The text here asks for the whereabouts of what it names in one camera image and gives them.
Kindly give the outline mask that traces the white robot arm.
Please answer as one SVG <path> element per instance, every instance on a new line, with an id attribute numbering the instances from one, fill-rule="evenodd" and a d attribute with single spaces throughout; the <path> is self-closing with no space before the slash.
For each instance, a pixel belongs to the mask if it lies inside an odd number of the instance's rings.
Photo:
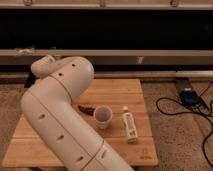
<path id="1" fill-rule="evenodd" d="M 47 55 L 31 71 L 39 81 L 22 96 L 22 112 L 68 171 L 134 171 L 71 106 L 94 79 L 89 60 Z"/>

